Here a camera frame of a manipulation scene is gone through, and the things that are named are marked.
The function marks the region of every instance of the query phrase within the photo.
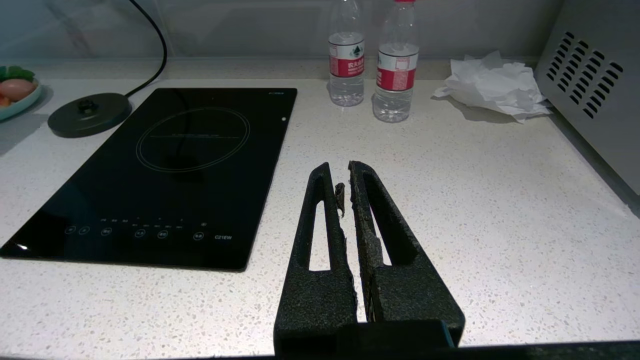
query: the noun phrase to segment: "cooking zone circle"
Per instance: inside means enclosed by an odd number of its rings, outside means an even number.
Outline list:
[[[160,172],[189,172],[215,165],[235,154],[251,127],[234,110],[199,108],[166,117],[145,131],[136,155]]]

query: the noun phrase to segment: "plastic water bottle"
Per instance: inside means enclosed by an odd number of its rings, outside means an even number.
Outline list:
[[[373,113],[385,122],[405,120],[411,110],[419,50],[414,2],[394,0],[394,8],[382,29]]]
[[[364,32],[360,4],[335,0],[331,12],[329,94],[340,106],[360,104],[364,98]]]

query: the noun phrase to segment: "black power cord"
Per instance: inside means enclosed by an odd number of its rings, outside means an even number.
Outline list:
[[[154,22],[154,20],[151,19],[151,16],[149,16],[149,14],[147,14],[147,12],[140,5],[138,5],[138,3],[135,0],[129,0],[129,2],[133,4],[133,6],[135,6],[142,13],[142,15],[144,15],[147,18],[147,20],[149,20],[149,22],[151,23],[151,26],[153,26],[154,29],[156,29],[156,33],[158,33],[160,42],[162,42],[163,55],[162,55],[162,64],[160,64],[160,68],[158,69],[158,71],[149,80],[144,82],[144,84],[138,86],[137,88],[131,90],[130,92],[127,92],[125,94],[126,97],[130,97],[136,92],[139,92],[140,90],[144,89],[145,86],[151,84],[153,80],[155,80],[158,76],[160,76],[160,73],[162,73],[162,71],[164,70],[164,66],[166,65],[166,42],[164,41],[164,36],[162,36],[162,32],[158,28],[158,25],[156,25],[156,22]]]

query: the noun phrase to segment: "wall backsplash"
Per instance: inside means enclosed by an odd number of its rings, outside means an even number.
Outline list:
[[[138,0],[173,57],[326,56],[331,0]],[[0,59],[148,58],[160,43],[128,0],[0,0]],[[363,0],[367,54],[391,0]],[[537,57],[562,0],[418,0],[420,55]]]

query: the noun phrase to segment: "red bottle label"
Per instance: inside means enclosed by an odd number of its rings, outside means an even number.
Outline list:
[[[413,88],[418,54],[392,56],[378,53],[377,84],[385,90],[403,91]]]
[[[353,45],[329,43],[331,73],[341,78],[352,78],[364,72],[364,41]]]

